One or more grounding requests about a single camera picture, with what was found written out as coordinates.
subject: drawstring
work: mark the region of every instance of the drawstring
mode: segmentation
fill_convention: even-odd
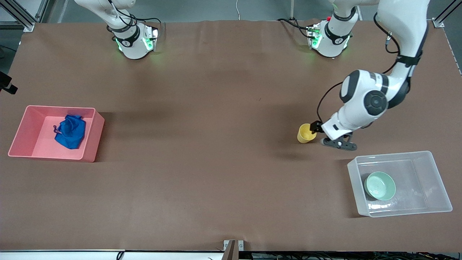
[[[56,134],[62,134],[62,133],[56,128],[56,125],[54,125],[53,128],[55,129],[55,130],[53,130],[53,132],[55,132]]]

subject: white cable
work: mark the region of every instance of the white cable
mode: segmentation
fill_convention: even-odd
[[[111,2],[111,5],[112,5],[112,8],[114,9],[114,12],[116,13],[116,14],[115,14],[115,15],[116,15],[116,18],[119,18],[119,12],[117,11],[116,6],[114,5],[113,2]]]
[[[239,9],[237,8],[237,2],[239,2],[239,0],[236,0],[236,11],[237,11],[237,18],[240,21],[241,20],[241,13],[239,13]]]
[[[61,14],[59,15],[59,18],[58,18],[58,22],[57,23],[62,23],[62,19],[64,18],[64,13],[66,12],[66,9],[67,9],[67,4],[69,3],[69,0],[65,0],[64,1],[64,5],[63,5],[63,8],[62,8],[62,12]]]

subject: green led light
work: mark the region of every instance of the green led light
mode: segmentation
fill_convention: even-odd
[[[115,42],[117,43],[117,45],[119,46],[119,51],[122,51],[122,47],[120,47],[120,43],[119,41],[117,40],[117,38],[115,39]]]
[[[343,48],[346,48],[347,47],[347,44],[348,44],[348,40],[350,39],[350,37],[348,36],[348,38],[346,38],[345,40],[345,45],[343,46]]]
[[[318,33],[316,38],[313,40],[312,47],[317,49],[319,47],[319,43],[321,42],[321,40],[322,40],[322,35],[321,35],[321,33]]]
[[[143,42],[145,43],[147,50],[152,50],[154,48],[150,39],[143,38]]]

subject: green bowl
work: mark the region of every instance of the green bowl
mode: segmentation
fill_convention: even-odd
[[[396,185],[390,175],[383,172],[371,173],[364,182],[367,194],[378,200],[389,200],[396,193]]]

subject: brown table surface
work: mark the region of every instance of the brown table surface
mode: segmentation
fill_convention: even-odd
[[[279,22],[167,24],[158,52],[125,58],[105,24],[37,24],[0,97],[0,249],[460,251],[462,79],[444,31],[429,31],[405,102],[358,151],[297,142],[324,92],[395,58],[358,22],[335,59]],[[106,119],[95,163],[7,157],[27,105],[95,107]],[[321,108],[341,107],[338,90]],[[429,150],[454,210],[360,217],[346,164]]]

